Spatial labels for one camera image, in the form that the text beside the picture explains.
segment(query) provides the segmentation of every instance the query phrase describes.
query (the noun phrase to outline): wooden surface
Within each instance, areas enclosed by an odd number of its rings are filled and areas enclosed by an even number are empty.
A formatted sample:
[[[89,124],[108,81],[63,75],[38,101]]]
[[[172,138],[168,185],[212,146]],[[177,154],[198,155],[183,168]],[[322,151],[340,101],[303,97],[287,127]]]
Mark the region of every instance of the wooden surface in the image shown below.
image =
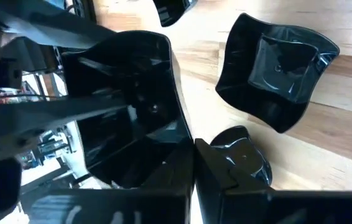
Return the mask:
[[[242,124],[270,160],[274,188],[352,190],[352,1],[198,0],[168,28],[160,27],[152,0],[95,0],[95,8],[99,23],[112,30],[151,30],[169,37],[195,138],[211,141]],[[285,134],[227,105],[215,91],[228,32],[242,12],[317,30],[341,48],[304,117]]]

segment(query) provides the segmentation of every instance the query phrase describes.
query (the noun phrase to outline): black plastic part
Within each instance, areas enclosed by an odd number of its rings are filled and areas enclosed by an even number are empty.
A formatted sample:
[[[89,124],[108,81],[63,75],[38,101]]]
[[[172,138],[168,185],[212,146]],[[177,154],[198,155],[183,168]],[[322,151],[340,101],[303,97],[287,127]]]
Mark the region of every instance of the black plastic part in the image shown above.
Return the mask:
[[[139,187],[192,142],[173,57],[166,36],[145,31],[120,32],[85,52],[63,54],[69,96],[124,98],[129,105],[78,122],[87,169],[103,182]]]
[[[304,27],[268,24],[241,14],[229,33],[217,93],[283,133],[303,116],[339,48]]]
[[[142,187],[54,190],[34,203],[30,223],[190,223],[194,145],[182,145]]]
[[[59,63],[51,46],[37,44],[26,37],[18,37],[0,51],[2,58],[14,58],[18,67],[29,73],[48,73],[58,70]]]
[[[271,185],[270,163],[252,143],[244,126],[224,130],[212,140],[210,146],[247,174],[268,186]]]
[[[352,223],[352,192],[275,191],[196,139],[195,178],[205,224]]]
[[[162,27],[175,24],[198,0],[153,0]]]
[[[0,161],[0,220],[16,207],[20,184],[21,165],[14,158]]]

